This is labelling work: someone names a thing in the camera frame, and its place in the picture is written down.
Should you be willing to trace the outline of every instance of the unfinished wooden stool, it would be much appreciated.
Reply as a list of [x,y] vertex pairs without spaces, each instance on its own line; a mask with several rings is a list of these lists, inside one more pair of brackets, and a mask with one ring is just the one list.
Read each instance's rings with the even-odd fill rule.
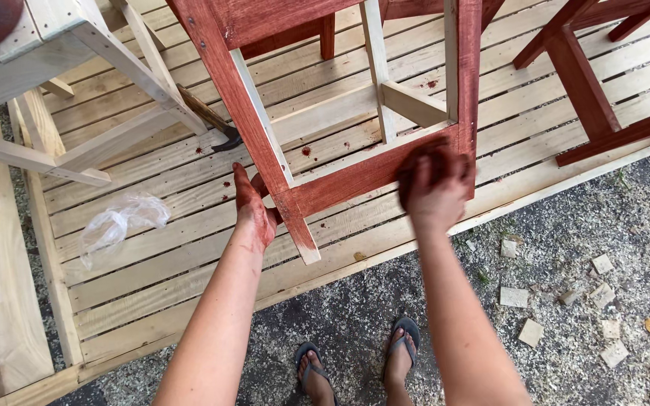
[[[20,23],[0,42],[0,104],[17,98],[31,137],[26,147],[0,139],[0,162],[94,186],[111,182],[95,165],[178,121],[196,134],[207,127],[184,103],[140,14],[111,0],[105,16],[129,23],[147,68],[114,38],[95,0],[27,0]],[[38,88],[57,88],[56,76],[99,54],[142,88],[157,106],[66,151]],[[61,95],[67,89],[59,86]]]
[[570,0],[513,60],[527,67],[543,51],[553,62],[589,142],[556,157],[559,166],[650,137],[650,117],[622,129],[574,30],[627,17],[610,33],[621,41],[650,20],[650,0]]
[[[445,136],[456,152],[475,161],[480,0],[445,2],[446,102],[388,79],[378,0],[167,2],[207,66],[306,264],[320,260],[320,253],[305,217],[394,182],[397,166],[414,148]],[[240,47],[357,3],[373,83],[270,121]],[[375,109],[381,144],[293,177],[281,144]],[[422,129],[396,136],[394,113]]]

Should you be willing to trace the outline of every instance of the wooden pallet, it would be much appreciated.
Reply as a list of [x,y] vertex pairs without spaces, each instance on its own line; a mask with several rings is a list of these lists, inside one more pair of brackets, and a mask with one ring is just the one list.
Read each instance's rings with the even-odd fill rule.
[[[136,3],[167,46],[162,57],[176,82],[223,117],[224,109],[206,69],[163,0]],[[510,63],[565,3],[506,0],[482,36],[475,198],[458,233],[522,208],[650,155],[650,139],[558,168],[554,156],[588,139],[547,55],[527,69]],[[650,116],[650,22],[620,42],[611,26],[577,32],[585,54],[620,122]],[[320,59],[316,38],[248,60],[271,119],[371,82],[360,13],[336,15],[336,56]],[[441,100],[444,92],[443,20],[440,15],[390,20],[384,25],[390,78]],[[126,29],[117,35],[125,41]],[[138,56],[135,41],[126,45]],[[67,149],[122,123],[153,103],[131,81],[94,59],[59,77],[74,97],[46,95]],[[293,173],[337,163],[380,142],[378,119],[368,112],[336,127],[283,145]],[[398,117],[399,132],[415,124]],[[10,400],[39,404],[82,385],[122,363],[177,342],[212,274],[235,224],[230,165],[255,168],[244,146],[213,153],[217,134],[193,136],[181,124],[108,159],[99,169],[112,183],[96,188],[49,176],[28,176],[32,219],[40,253],[51,275],[64,346],[81,350],[83,364],[14,392]],[[307,218],[323,260],[306,266],[281,227],[267,249],[257,309],[366,269],[417,248],[408,219],[388,185]],[[161,230],[131,230],[121,254],[105,267],[86,271],[77,258],[81,229],[113,199],[146,191],[172,212]]]

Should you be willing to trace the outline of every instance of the hand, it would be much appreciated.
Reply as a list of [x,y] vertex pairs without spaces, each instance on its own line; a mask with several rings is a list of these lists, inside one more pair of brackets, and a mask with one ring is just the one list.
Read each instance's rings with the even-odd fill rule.
[[235,171],[235,206],[237,207],[237,224],[235,228],[245,228],[253,233],[253,248],[265,251],[275,239],[277,225],[282,223],[277,209],[268,209],[262,198],[269,194],[265,182],[260,174],[256,174],[252,181],[247,179],[245,168],[239,163],[232,164]]
[[417,157],[410,193],[401,199],[415,233],[445,234],[453,227],[463,217],[474,180],[475,167],[468,156],[456,155],[447,145]]

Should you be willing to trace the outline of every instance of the flip-flop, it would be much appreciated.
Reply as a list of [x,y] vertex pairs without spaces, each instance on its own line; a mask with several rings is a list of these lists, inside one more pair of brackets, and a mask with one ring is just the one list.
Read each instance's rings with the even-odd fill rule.
[[[320,361],[320,364],[323,363],[322,359],[320,358],[320,350],[318,347],[316,347],[314,344],[311,342],[304,342],[300,348],[298,348],[298,351],[295,353],[295,373],[300,370],[300,362],[302,361],[302,357],[304,357],[308,351],[314,351],[315,355],[318,357],[318,361]],[[302,379],[300,380],[300,385],[302,385],[302,391],[305,392],[305,383],[308,381],[308,374],[310,374],[310,371],[314,371],[316,374],[322,376],[327,380],[327,383],[330,384],[330,388],[332,388],[332,383],[330,383],[330,377],[327,375],[325,371],[322,370],[322,368],[317,367],[313,365],[312,362],[308,362],[308,366],[305,367],[305,371],[302,373]],[[335,396],[335,391],[333,391],[333,398],[335,399],[335,406],[338,406],[337,402],[337,396]]]
[[409,318],[407,316],[398,318],[395,321],[395,324],[393,324],[393,329],[390,332],[390,341],[393,340],[393,335],[399,327],[402,327],[403,329],[403,336],[392,343],[388,348],[388,353],[385,355],[385,365],[383,365],[383,381],[385,381],[385,370],[388,367],[388,360],[390,359],[390,355],[398,347],[398,345],[405,345],[405,348],[408,350],[408,354],[410,355],[410,360],[412,362],[412,364],[410,364],[411,368],[415,366],[415,362],[418,361],[418,354],[412,349],[410,345],[405,342],[405,333],[408,333],[413,339],[415,350],[418,350],[420,348],[420,330],[418,329],[418,325],[415,323],[415,321],[412,320],[412,318]]

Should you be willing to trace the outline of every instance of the toe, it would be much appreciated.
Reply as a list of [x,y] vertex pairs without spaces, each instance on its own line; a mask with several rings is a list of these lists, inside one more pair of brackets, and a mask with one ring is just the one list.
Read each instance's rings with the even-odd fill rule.
[[405,332],[403,331],[402,327],[398,327],[397,330],[393,333],[393,338],[390,340],[390,345],[393,345],[400,337],[403,337],[403,334]]
[[322,364],[320,363],[320,360],[318,359],[318,355],[315,354],[315,351],[309,350],[308,351],[308,360],[313,363],[316,367],[322,369]]
[[413,342],[413,337],[410,337],[410,334],[405,335],[405,339],[408,341],[408,345],[413,349],[413,352],[417,352],[418,349],[415,347],[415,343]]
[[302,357],[300,359],[300,368],[298,369],[298,378],[302,379],[302,374],[305,373],[305,368],[308,366],[308,357]]

